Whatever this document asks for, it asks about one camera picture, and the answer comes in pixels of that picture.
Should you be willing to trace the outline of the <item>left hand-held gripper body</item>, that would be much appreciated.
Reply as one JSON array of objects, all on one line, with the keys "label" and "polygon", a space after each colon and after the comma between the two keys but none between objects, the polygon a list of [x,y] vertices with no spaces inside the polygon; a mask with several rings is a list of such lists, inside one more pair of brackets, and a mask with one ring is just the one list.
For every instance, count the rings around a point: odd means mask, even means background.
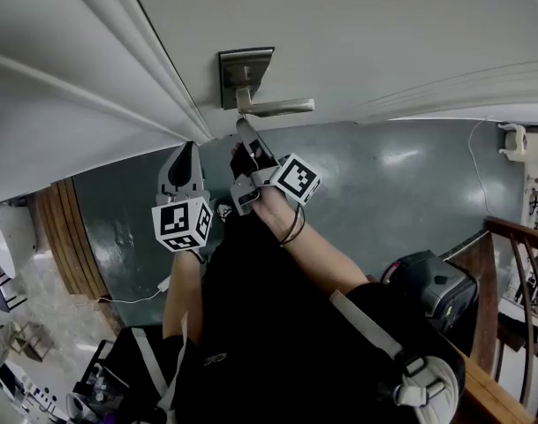
[{"label": "left hand-held gripper body", "polygon": [[155,239],[176,253],[206,246],[213,219],[208,191],[156,195],[151,209]]}]

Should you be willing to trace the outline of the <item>wooden slatted panel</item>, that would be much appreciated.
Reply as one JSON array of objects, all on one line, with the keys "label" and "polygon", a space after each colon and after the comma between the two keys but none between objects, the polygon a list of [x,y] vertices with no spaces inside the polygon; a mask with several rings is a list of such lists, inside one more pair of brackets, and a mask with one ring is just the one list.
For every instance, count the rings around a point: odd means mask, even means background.
[{"label": "wooden slatted panel", "polygon": [[106,296],[108,290],[88,241],[73,179],[42,189],[35,194],[35,201],[65,289],[88,299]]}]

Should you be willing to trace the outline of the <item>small wooden stool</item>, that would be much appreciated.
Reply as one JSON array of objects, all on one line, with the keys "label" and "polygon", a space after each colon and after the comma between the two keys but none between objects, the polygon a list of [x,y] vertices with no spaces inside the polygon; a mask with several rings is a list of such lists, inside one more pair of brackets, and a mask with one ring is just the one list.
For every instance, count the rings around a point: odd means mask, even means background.
[{"label": "small wooden stool", "polygon": [[53,347],[53,340],[48,331],[40,324],[27,322],[19,325],[9,322],[4,326],[7,332],[7,344],[18,355],[42,362]]}]

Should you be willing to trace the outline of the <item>dark chair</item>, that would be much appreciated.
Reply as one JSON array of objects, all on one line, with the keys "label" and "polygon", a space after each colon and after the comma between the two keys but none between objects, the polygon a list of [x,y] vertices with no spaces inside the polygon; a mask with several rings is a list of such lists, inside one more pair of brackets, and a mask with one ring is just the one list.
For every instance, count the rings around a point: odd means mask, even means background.
[{"label": "dark chair", "polygon": [[26,302],[27,296],[17,292],[12,279],[5,273],[0,274],[0,311],[8,314]]}]

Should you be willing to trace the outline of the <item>black equipment case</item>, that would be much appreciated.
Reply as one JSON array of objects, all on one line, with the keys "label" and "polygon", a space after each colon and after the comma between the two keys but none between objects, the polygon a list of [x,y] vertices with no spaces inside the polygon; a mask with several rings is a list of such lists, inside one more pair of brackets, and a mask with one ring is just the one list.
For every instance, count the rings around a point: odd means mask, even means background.
[{"label": "black equipment case", "polygon": [[429,250],[394,261],[384,271],[381,282],[418,300],[426,318],[443,334],[479,294],[479,283],[468,270]]}]

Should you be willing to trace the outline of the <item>person's right hand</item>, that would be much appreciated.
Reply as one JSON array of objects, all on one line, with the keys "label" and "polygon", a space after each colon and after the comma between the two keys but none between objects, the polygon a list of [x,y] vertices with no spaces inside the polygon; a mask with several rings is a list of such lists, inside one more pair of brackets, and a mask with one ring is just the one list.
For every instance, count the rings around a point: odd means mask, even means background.
[{"label": "person's right hand", "polygon": [[239,143],[231,151],[230,167],[235,179],[241,175],[248,177],[253,171],[257,170],[255,160],[249,155],[242,143]]}]

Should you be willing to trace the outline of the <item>person's right forearm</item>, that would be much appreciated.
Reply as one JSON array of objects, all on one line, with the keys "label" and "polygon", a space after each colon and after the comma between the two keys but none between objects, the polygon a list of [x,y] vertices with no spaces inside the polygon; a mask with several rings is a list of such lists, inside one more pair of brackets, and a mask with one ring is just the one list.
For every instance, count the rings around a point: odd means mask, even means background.
[{"label": "person's right forearm", "polygon": [[[273,186],[263,187],[261,197],[253,202],[252,208],[278,240],[285,237],[292,225],[295,210],[280,190]],[[327,297],[335,291],[346,295],[368,282],[348,256],[336,249],[308,223],[305,223],[296,239],[284,245],[284,249]]]}]

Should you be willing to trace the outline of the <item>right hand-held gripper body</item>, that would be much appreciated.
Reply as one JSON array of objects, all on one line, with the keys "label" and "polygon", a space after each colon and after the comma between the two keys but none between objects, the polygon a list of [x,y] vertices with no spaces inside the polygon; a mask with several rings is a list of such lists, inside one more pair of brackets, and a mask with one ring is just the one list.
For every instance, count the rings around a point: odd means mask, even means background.
[{"label": "right hand-held gripper body", "polygon": [[251,203],[261,197],[263,187],[274,186],[305,206],[320,183],[320,177],[308,163],[290,154],[284,163],[255,170],[248,177],[241,175],[234,178],[230,192],[235,209],[240,216],[244,216],[251,212]]}]

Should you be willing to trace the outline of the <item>white shoulder pad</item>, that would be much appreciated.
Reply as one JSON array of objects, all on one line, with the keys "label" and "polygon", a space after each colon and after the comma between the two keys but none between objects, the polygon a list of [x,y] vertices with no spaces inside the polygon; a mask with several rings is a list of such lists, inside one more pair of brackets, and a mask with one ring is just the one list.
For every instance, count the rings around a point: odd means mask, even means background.
[{"label": "white shoulder pad", "polygon": [[411,408],[418,424],[451,424],[459,402],[457,377],[440,358],[418,358],[402,374],[393,400]]}]

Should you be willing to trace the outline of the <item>person's black shirt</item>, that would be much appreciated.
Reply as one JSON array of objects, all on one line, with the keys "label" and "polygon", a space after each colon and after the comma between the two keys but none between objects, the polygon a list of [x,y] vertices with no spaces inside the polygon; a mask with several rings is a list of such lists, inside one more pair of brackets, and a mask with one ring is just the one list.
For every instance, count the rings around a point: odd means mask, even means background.
[{"label": "person's black shirt", "polygon": [[393,393],[418,358],[465,366],[412,301],[366,283],[325,296],[257,216],[232,217],[201,271],[203,337],[124,329],[127,388],[105,424],[418,424]]}]

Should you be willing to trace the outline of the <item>white rounded machine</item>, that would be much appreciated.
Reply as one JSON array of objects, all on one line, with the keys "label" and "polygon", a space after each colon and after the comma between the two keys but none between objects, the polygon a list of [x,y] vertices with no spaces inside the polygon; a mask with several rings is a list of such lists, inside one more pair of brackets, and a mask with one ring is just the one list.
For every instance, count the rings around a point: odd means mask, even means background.
[{"label": "white rounded machine", "polygon": [[37,247],[27,206],[0,203],[0,269],[13,279],[33,257]]}]

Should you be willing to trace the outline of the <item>wooden stair railing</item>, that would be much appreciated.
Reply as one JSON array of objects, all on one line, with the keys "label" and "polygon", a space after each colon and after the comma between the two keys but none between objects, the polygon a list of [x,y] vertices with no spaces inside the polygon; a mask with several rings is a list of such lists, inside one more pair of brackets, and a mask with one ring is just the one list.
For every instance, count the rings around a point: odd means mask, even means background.
[{"label": "wooden stair railing", "polygon": [[[495,359],[498,325],[494,235],[507,239],[511,244],[518,269],[520,292],[524,298],[527,347],[519,399],[506,392],[489,372]],[[538,424],[538,407],[535,416],[527,410],[534,374],[532,325],[535,313],[531,307],[520,245],[527,250],[538,291],[538,230],[488,216],[481,235],[449,257],[450,261],[470,271],[480,281],[471,354],[462,356],[466,364],[466,389],[451,424]]]}]

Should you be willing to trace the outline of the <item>person's left forearm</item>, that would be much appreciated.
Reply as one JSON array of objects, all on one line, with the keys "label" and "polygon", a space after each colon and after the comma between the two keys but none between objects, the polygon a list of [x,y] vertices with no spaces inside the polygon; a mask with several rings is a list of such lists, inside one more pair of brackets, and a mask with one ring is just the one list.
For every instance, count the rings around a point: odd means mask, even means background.
[{"label": "person's left forearm", "polygon": [[182,336],[186,316],[187,336],[197,346],[203,337],[201,264],[194,251],[177,252],[163,312],[163,337]]}]

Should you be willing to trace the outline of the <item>black wrist band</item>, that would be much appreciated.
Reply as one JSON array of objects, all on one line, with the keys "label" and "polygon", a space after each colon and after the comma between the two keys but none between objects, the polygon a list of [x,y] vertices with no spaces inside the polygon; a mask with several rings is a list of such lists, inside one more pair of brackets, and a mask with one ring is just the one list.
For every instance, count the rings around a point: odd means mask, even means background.
[{"label": "black wrist band", "polygon": [[292,242],[296,239],[300,233],[303,231],[306,223],[305,210],[304,207],[299,203],[294,212],[294,218],[290,229],[286,232],[285,237],[279,241],[280,246],[284,246],[289,242]]}]

